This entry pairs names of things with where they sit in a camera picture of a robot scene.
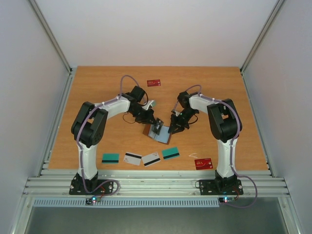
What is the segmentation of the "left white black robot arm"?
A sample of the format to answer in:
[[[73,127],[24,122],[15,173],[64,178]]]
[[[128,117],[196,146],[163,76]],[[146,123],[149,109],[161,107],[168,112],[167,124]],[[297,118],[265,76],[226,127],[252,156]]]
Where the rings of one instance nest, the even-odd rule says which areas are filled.
[[[135,86],[131,92],[121,93],[111,100],[82,104],[71,127],[79,152],[79,168],[71,181],[70,192],[93,194],[106,183],[98,180],[96,157],[107,120],[122,113],[130,113],[137,123],[156,123],[153,110],[155,101],[147,99],[142,103],[144,97],[148,97],[147,93]]]

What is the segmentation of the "brown leather card holder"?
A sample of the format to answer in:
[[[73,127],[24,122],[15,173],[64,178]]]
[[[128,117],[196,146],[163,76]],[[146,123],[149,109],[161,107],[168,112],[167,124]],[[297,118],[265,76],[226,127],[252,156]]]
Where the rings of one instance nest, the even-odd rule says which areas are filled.
[[[152,131],[152,125],[146,124],[143,130],[143,134],[159,143],[169,144],[171,134],[168,133],[168,131],[169,131],[168,126],[162,126],[162,128],[160,129],[160,133],[156,134]]]

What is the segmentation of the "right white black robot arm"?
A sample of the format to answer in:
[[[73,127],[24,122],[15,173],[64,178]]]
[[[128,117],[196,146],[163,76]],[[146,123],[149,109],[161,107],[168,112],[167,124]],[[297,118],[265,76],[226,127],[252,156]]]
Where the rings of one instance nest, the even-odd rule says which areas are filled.
[[[242,123],[231,99],[214,99],[202,93],[189,94],[184,91],[177,97],[183,110],[172,110],[168,130],[176,134],[189,129],[189,120],[199,112],[206,113],[213,137],[217,140],[218,165],[215,170],[214,187],[219,193],[228,192],[237,182],[235,170],[235,148],[242,130]]]

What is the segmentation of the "black VIP card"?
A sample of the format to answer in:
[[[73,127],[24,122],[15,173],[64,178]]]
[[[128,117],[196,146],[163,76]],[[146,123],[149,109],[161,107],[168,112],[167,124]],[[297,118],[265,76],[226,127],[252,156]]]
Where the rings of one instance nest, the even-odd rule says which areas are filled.
[[[155,133],[156,135],[160,134],[161,128],[163,126],[163,121],[159,118],[156,119],[156,123],[152,127],[152,132]]]

